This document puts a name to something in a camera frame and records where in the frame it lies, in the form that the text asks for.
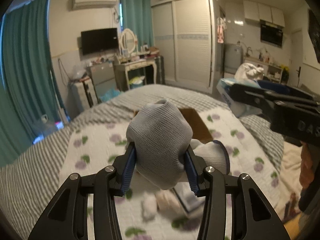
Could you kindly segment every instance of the striped bedsheet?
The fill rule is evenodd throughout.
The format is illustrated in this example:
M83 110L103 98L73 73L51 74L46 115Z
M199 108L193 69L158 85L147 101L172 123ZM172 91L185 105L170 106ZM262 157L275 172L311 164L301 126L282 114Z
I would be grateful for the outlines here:
M133 111L162 98L177 107L192 107L198 112L215 107L228 109L225 103L194 91L163 85L148 85L91 108L64 129L30 147L14 163L0 169L0 208L22 239L27 239L40 214L58 190L59 173L67 155L70 136L88 124L129 121ZM279 172L283 138L269 129L269 123L257 116L241 118L266 156Z

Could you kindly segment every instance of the silver screw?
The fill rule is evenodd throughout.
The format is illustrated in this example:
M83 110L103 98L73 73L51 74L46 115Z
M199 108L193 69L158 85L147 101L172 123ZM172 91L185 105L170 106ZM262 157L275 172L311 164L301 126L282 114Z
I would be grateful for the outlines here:
M75 180L75 179L78 179L78 177L79 177L78 173L72 173L69 178L71 180Z
M205 170L207 171L207 172L214 172L214 167L212 167L212 166L207 166L206 168L205 168Z
M250 179L250 176L246 173L242 173L241 174L241 178L244 179L244 180L249 180Z
M106 172L112 172L112 171L115 170L115 168L114 168L114 166L109 165L109 166L107 166L107 167L105 168L105 170L106 170Z

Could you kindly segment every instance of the cardboard box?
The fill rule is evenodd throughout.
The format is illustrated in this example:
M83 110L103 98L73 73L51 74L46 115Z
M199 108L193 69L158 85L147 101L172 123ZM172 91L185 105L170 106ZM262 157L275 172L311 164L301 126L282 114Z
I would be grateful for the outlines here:
M192 138L198 139L200 142L206 144L213 140L211 133L209 132L207 126L202 121L201 117L197 113L197 111L193 108L181 108L179 111L182 113L184 119L188 122L188 124L192 128Z

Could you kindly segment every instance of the sliding wardrobe door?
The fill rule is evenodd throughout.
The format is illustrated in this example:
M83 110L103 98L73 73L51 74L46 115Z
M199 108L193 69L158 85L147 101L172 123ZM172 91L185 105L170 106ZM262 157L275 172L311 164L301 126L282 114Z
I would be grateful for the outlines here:
M175 82L175 59L173 40L173 17L171 2L152 8L152 22L155 46L164 57L165 80Z
M212 54L209 0L177 0L172 6L177 82L205 91L210 86Z

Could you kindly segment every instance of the blue and white package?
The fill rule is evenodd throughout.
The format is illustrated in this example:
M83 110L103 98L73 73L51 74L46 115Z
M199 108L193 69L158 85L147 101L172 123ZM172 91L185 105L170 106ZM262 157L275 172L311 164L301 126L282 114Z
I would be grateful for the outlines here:
M251 114L262 114L262 110L259 108L249 106L244 103L239 103L231 99L231 97L229 96L229 90L233 84L242 84L256 88L260 88L260 86L257 82L250 79L236 80L234 78L221 78L219 80L217 90L221 94L222 98L226 101L235 117L239 118Z

